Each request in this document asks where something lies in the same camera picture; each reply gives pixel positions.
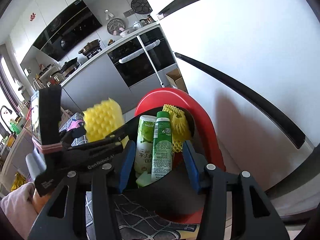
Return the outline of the pink sleeve forearm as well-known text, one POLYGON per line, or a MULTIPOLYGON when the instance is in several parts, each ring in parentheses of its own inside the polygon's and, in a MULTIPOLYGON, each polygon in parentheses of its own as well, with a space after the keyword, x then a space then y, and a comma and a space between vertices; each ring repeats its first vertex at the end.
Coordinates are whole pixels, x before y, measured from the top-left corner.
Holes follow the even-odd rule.
POLYGON ((14 229, 23 239, 27 239, 29 232, 38 216, 32 204, 35 185, 28 182, 10 192, 1 200, 1 209, 14 229))

